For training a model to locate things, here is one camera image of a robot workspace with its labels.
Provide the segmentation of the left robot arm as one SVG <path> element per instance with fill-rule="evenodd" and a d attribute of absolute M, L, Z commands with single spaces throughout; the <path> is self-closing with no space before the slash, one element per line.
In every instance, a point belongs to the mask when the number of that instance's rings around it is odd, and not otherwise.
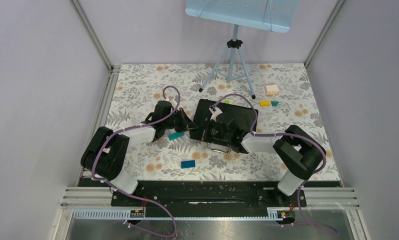
<path fill-rule="evenodd" d="M 123 199 L 128 204 L 138 205 L 143 193 L 137 188 L 138 181 L 124 170 L 127 150 L 157 141 L 166 130 L 173 129 L 177 133 L 196 130 L 198 125 L 187 116 L 183 108 L 176 107 L 175 101 L 160 100 L 140 126 L 129 127 L 126 131 L 99 127 L 81 157 L 81 166 L 91 171 L 93 177 L 111 183 L 114 189 L 124 191 Z"/>

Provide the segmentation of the teal rectangular block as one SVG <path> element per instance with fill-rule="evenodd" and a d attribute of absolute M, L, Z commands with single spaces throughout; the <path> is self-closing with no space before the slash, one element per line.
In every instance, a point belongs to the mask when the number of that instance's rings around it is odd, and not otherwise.
<path fill-rule="evenodd" d="M 175 133 L 170 134 L 168 136 L 168 138 L 169 138 L 170 141 L 174 141 L 174 140 L 176 140 L 178 138 L 183 137 L 184 135 L 185 134 L 183 132 L 175 132 Z"/>

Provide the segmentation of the black poker case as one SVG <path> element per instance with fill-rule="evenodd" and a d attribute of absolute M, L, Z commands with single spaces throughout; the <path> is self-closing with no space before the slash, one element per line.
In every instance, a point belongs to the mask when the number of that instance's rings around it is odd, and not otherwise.
<path fill-rule="evenodd" d="M 210 121 L 212 113 L 209 108 L 215 104 L 215 101 L 200 99 L 194 113 L 193 122 L 198 125 L 198 129 L 190 130 L 189 137 L 193 140 L 203 141 L 203 133 L 206 122 Z M 238 106 L 228 103 L 219 103 L 217 105 L 222 114 L 216 118 L 216 122 L 226 122 L 231 130 L 231 143 L 229 147 L 236 153 L 246 154 L 247 150 L 242 146 L 243 138 L 250 133 L 251 127 L 255 130 L 257 125 L 254 123 L 255 117 L 259 114 L 257 109 Z"/>

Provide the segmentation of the blue lego brick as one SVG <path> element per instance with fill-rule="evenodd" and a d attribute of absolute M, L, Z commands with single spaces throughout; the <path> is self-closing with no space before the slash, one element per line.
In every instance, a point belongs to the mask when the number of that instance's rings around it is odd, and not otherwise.
<path fill-rule="evenodd" d="M 185 160 L 180 163 L 181 169 L 190 169 L 196 167 L 195 160 Z"/>

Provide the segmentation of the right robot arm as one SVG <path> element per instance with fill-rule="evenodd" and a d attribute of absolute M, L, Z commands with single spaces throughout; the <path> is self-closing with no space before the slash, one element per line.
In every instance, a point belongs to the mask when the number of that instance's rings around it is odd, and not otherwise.
<path fill-rule="evenodd" d="M 297 125 L 279 133 L 248 132 L 240 129 L 228 114 L 216 112 L 206 124 L 203 139 L 236 153 L 277 154 L 287 167 L 274 192 L 274 199 L 281 206 L 291 203 L 294 192 L 326 162 L 324 148 Z"/>

